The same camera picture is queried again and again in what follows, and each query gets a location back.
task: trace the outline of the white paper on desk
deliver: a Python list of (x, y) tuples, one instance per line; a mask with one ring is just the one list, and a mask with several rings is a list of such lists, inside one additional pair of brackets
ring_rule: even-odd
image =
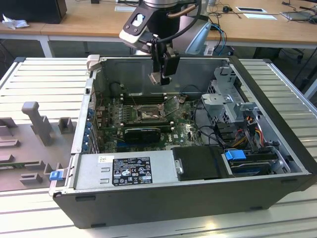
[(7, 18), (5, 15), (3, 15), (3, 21), (2, 23), (8, 27), (11, 28), (13, 30), (15, 30), (15, 28), (22, 28), (22, 27), (28, 27), (28, 23), (25, 20), (13, 20), (10, 18)]
[(247, 18), (250, 19), (264, 19), (264, 20), (277, 20), (274, 16), (272, 15), (264, 15), (264, 14), (251, 14), (251, 13), (244, 13)]

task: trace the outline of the screw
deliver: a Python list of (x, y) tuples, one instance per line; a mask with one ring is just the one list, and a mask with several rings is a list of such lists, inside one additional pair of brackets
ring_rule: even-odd
[(181, 167), (176, 167), (176, 172), (178, 175), (182, 175), (183, 174), (183, 170)]

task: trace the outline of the black box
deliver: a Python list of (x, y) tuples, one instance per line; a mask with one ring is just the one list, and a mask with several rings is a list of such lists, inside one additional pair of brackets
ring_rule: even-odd
[(65, 0), (0, 0), (2, 14), (14, 20), (59, 24), (65, 16)]

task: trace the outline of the blue tab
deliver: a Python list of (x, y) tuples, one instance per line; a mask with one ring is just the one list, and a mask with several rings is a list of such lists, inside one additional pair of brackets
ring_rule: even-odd
[(50, 174), (50, 181), (63, 180), (63, 171), (53, 171)]
[(245, 160), (247, 158), (243, 150), (229, 150), (224, 154), (227, 160)]

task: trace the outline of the power supply label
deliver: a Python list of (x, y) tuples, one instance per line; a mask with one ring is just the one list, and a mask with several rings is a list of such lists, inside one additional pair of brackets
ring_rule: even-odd
[(114, 159), (112, 184), (114, 186), (153, 183), (149, 157)]

